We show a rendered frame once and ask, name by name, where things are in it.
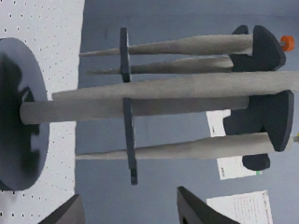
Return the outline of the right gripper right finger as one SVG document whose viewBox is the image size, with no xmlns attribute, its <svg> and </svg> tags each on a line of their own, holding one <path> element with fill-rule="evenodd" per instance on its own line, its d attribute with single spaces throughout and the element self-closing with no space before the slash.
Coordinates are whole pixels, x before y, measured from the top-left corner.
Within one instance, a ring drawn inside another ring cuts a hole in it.
<svg viewBox="0 0 299 224">
<path fill-rule="evenodd" d="M 179 224 L 242 224 L 216 211 L 185 187 L 178 187 Z"/>
</svg>

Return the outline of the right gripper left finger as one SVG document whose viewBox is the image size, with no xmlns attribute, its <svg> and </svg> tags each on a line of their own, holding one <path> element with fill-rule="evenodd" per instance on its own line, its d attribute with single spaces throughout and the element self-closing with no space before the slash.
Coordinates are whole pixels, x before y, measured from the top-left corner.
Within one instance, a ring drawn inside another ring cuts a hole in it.
<svg viewBox="0 0 299 224">
<path fill-rule="evenodd" d="M 81 196 L 73 195 L 37 224 L 85 224 Z"/>
</svg>

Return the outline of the grey base plate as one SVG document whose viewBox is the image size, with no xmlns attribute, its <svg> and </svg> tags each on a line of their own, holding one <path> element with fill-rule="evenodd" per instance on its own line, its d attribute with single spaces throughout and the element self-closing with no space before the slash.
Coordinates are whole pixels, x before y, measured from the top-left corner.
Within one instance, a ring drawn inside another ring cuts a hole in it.
<svg viewBox="0 0 299 224">
<path fill-rule="evenodd" d="M 47 95 L 78 87 L 84 0 L 0 0 L 0 38 L 16 37 L 36 56 Z M 50 123 L 48 156 L 29 189 L 0 190 L 0 224 L 37 224 L 75 195 L 76 122 Z"/>
</svg>

